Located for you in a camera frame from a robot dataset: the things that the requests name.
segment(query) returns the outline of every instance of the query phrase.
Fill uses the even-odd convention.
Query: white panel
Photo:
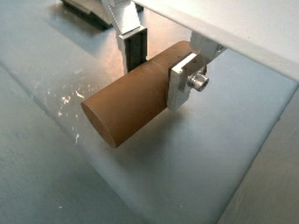
[[[299,81],[299,1],[134,2]]]

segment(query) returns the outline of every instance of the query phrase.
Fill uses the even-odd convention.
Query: metal clamp
[[[192,88],[200,92],[206,87],[206,65],[227,49],[196,32],[190,34],[190,48],[198,53],[189,53],[169,69],[166,108],[172,111],[186,102]]]

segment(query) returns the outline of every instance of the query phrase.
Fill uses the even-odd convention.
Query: gray surface
[[[218,224],[299,220],[299,90],[285,107]]]
[[[140,16],[148,58],[189,39],[190,31],[150,11]],[[209,65],[204,92],[112,150],[80,102],[122,74],[113,30],[96,30],[52,0],[4,1],[0,19],[2,67],[133,212],[148,223],[214,223],[296,83],[227,50]]]
[[[0,223],[142,223],[0,67]]]
[[[296,0],[133,0],[299,81]]]

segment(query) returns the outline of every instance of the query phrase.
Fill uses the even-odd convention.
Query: metal bracket
[[[186,102],[192,88],[200,92],[206,87],[206,65],[227,49],[196,32],[190,34],[190,48],[198,54],[189,53],[169,69],[166,108],[172,111]]]
[[[170,67],[166,97],[166,108],[169,110],[174,111],[186,102],[193,85],[197,85],[198,91],[205,88],[209,82],[209,79],[204,76],[206,62],[208,59],[200,54],[189,53],[185,58]]]
[[[140,25],[136,4],[132,1],[102,0],[102,4],[116,29],[125,74],[145,62],[146,29]]]

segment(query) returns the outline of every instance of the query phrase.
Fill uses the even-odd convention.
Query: bolt
[[[209,83],[209,78],[201,75],[201,71],[193,73],[186,80],[186,85],[197,90],[198,92],[206,87]]]

